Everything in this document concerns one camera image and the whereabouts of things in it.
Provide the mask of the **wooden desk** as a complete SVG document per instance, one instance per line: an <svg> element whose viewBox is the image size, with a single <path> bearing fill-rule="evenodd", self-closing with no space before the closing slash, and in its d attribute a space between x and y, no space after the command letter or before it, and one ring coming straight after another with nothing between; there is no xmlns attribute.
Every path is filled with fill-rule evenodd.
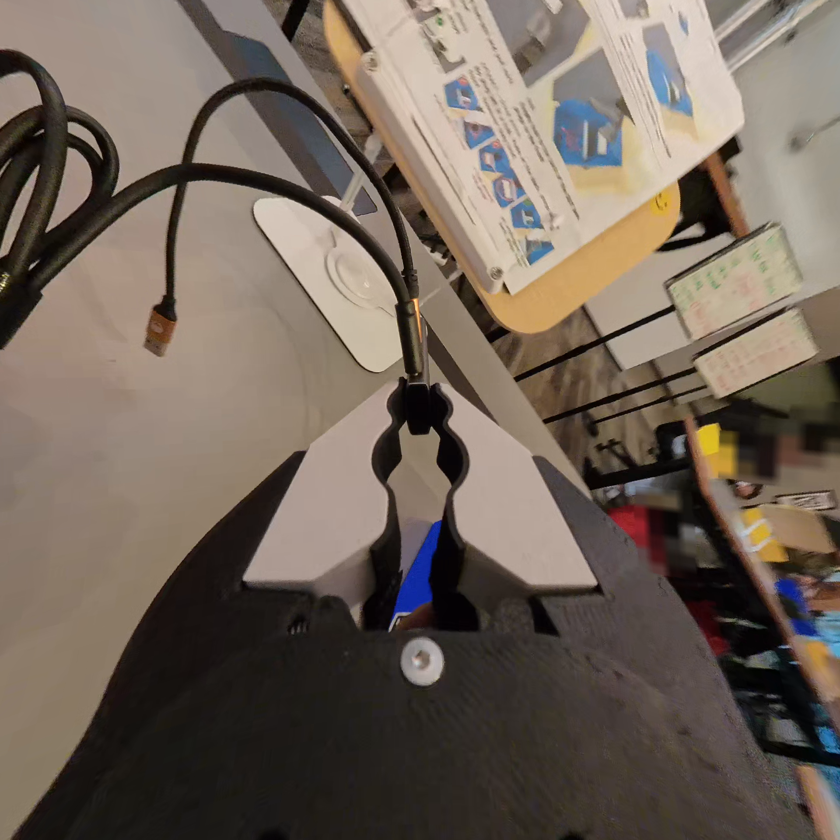
<svg viewBox="0 0 840 840"><path fill-rule="evenodd" d="M710 478L700 460L697 445L697 426L691 417L685 420L686 448L702 495L716 528L725 539L730 551L738 558L739 565L749 577L751 588L761 600L765 611L772 617L784 645L788 648L802 676L815 698L827 713L829 721L838 732L838 660L816 637L796 635L774 589L774 578L767 563L757 560L746 549L739 534L741 508L732 497L722 479ZM808 811L820 838L838 838L838 802L822 776L820 767L838 761L835 752L819 751L814 756L803 757L797 750L796 775L807 802Z"/></svg>

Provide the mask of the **whiteboard with green heading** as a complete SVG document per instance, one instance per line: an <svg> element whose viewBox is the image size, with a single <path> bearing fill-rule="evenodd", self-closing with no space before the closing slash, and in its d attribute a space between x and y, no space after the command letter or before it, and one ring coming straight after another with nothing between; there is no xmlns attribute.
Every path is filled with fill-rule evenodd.
<svg viewBox="0 0 840 840"><path fill-rule="evenodd" d="M799 291L802 273L779 223L732 242L665 284L690 341L705 339Z"/></svg>

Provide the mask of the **white document stand with instructions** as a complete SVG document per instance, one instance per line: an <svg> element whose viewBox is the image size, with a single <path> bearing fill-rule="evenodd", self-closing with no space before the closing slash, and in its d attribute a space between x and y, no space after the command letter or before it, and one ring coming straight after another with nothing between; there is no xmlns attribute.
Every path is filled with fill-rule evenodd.
<svg viewBox="0 0 840 840"><path fill-rule="evenodd" d="M704 2L325 2L343 79L491 317L541 333L744 124Z"/></svg>

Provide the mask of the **white stand with acrylic arms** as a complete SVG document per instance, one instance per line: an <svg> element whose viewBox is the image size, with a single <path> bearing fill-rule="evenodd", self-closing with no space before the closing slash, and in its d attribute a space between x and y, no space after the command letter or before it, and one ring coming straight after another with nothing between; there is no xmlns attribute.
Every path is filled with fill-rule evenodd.
<svg viewBox="0 0 840 840"><path fill-rule="evenodd" d="M260 198L253 215L359 366L382 373L402 358L394 292L357 241L328 219L285 198Z"/></svg>

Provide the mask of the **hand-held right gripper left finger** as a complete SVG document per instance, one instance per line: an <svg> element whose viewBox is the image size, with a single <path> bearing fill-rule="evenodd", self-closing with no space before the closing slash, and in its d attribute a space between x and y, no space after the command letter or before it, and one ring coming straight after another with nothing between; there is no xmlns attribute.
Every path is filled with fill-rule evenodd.
<svg viewBox="0 0 840 840"><path fill-rule="evenodd" d="M243 583L334 596L388 629L403 574L395 494L403 382L386 383L306 450Z"/></svg>

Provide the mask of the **grey usb hub with cable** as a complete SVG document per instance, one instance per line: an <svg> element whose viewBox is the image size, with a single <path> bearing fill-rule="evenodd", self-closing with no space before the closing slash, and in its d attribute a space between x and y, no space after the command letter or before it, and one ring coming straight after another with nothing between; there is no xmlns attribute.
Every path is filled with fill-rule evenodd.
<svg viewBox="0 0 840 840"><path fill-rule="evenodd" d="M420 376L401 379L402 414L408 431L413 436L425 436L433 424L432 389L428 381Z"/></svg>

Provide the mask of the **small whiteboard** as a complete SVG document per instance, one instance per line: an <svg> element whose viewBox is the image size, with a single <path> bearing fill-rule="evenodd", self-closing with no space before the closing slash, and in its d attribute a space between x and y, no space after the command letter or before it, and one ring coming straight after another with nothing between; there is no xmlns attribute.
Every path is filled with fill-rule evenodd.
<svg viewBox="0 0 840 840"><path fill-rule="evenodd" d="M696 355L695 371L722 399L790 371L818 354L798 308L778 311Z"/></svg>

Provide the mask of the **large blue plastic bin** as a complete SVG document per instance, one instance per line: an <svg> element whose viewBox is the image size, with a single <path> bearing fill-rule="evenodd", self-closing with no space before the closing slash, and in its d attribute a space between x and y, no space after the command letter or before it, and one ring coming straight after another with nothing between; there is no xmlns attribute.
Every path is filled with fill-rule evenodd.
<svg viewBox="0 0 840 840"><path fill-rule="evenodd" d="M396 630L410 615L433 599L429 576L438 546L442 522L408 518L402 536L402 582L397 593L389 631Z"/></svg>

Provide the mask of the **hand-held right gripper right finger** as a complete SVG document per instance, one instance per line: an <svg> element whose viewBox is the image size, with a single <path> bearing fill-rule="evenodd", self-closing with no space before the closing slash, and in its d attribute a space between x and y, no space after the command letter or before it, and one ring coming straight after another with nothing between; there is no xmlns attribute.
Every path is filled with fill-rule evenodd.
<svg viewBox="0 0 840 840"><path fill-rule="evenodd" d="M449 481L429 572L437 627L475 632L506 602L599 584L530 451L449 385L430 391Z"/></svg>

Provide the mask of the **smooth black cable orange plugs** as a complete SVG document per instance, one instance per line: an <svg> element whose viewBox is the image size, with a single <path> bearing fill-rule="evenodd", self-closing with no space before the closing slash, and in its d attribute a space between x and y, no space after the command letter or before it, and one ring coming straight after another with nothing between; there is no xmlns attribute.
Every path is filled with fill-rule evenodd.
<svg viewBox="0 0 840 840"><path fill-rule="evenodd" d="M378 245L362 226L351 219L350 213L329 203L305 187L292 184L272 175L257 171L240 170L215 164L199 164L195 161L197 146L210 118L227 102L251 93L276 93L284 96L308 110L337 141L338 145L356 163L371 186L381 198L384 209L391 220L396 238L402 267L396 264ZM385 274L395 294L395 320L402 348L402 358L406 376L425 377L427 341L421 308L418 300L419 282L414 265L414 258L407 226L402 213L397 207L391 191L375 171L359 146L348 132L333 117L331 112L313 96L292 83L272 77L251 77L234 81L215 92L202 105L187 135L182 162L166 171L158 171L154 176L163 180L163 175L172 175L171 185L175 189L169 221L166 229L164 247L164 294L152 308L147 328L146 339L151 351L163 354L172 341L172 333L177 321L175 303L175 256L176 240L186 200L187 187L194 182L218 182L236 186L246 186L271 193L280 198L290 199L337 225L347 235L358 242L373 258Z"/></svg>

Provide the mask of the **small blue bin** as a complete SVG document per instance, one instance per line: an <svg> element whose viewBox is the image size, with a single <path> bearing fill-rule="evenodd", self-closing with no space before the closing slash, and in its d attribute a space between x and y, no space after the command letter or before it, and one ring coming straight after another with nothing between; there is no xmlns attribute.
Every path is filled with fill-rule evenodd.
<svg viewBox="0 0 840 840"><path fill-rule="evenodd" d="M782 578L774 583L774 589L794 633L804 637L816 637L818 633L800 585L793 579Z"/></svg>

